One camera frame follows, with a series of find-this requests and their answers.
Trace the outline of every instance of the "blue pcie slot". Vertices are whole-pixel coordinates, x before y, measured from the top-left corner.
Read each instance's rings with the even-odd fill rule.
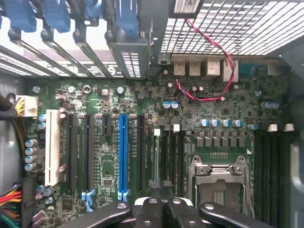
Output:
[[[118,200],[127,202],[128,190],[128,116],[119,116],[119,181],[118,181]]]

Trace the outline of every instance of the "screw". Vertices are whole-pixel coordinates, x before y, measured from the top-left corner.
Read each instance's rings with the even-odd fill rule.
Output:
[[[211,205],[211,204],[206,204],[206,205],[205,205],[205,208],[207,208],[208,210],[213,210],[213,209],[214,209],[214,206]]]
[[[124,203],[118,204],[117,208],[118,209],[125,209],[127,206]]]
[[[33,92],[34,92],[35,94],[40,93],[40,91],[41,91],[41,89],[40,89],[39,86],[34,86],[34,87],[33,87]]]
[[[180,201],[180,199],[173,199],[173,203],[175,203],[175,204],[180,204],[181,201]]]
[[[149,203],[157,203],[157,200],[156,199],[150,199]]]

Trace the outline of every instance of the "white pci slot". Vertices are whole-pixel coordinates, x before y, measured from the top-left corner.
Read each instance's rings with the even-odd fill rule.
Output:
[[[47,109],[46,116],[45,186],[54,186],[59,182],[59,111]]]

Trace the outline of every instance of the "ventilated metal panel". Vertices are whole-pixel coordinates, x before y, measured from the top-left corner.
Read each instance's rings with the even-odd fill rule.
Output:
[[[195,19],[232,55],[266,55],[304,35],[304,2],[205,0]],[[220,54],[184,19],[169,19],[161,52]]]

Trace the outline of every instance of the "red cable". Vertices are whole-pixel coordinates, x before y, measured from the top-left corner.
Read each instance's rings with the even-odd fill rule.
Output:
[[[194,31],[196,33],[200,33],[202,36],[204,36],[204,38],[206,40],[208,40],[213,46],[215,46],[216,48],[222,50],[226,56],[226,58],[228,59],[228,62],[229,62],[229,65],[231,67],[231,70],[232,70],[232,73],[231,73],[231,78],[228,82],[228,84],[226,85],[225,89],[224,89],[224,92],[223,93],[226,93],[229,88],[230,88],[230,85],[232,84],[233,82],[233,79],[234,79],[234,64],[232,62],[232,59],[230,57],[230,55],[228,54],[228,52],[226,52],[218,43],[214,42],[208,35],[206,35],[205,33],[201,32],[199,29],[197,29],[194,24],[189,20],[189,19],[186,19],[186,22],[188,22],[190,25],[191,25],[191,28],[194,29]],[[182,89],[181,87],[181,84],[178,82],[178,79],[175,80],[176,81],[176,84],[178,86],[178,89],[180,91],[182,91],[186,96],[188,96],[190,99],[192,100],[196,100],[196,101],[202,101],[202,102],[208,102],[208,101],[216,101],[216,100],[219,100],[221,99],[222,96],[219,96],[219,97],[213,97],[213,98],[202,98],[202,99],[199,99],[199,98],[196,98],[194,96],[192,96],[189,92],[187,92],[186,90]]]

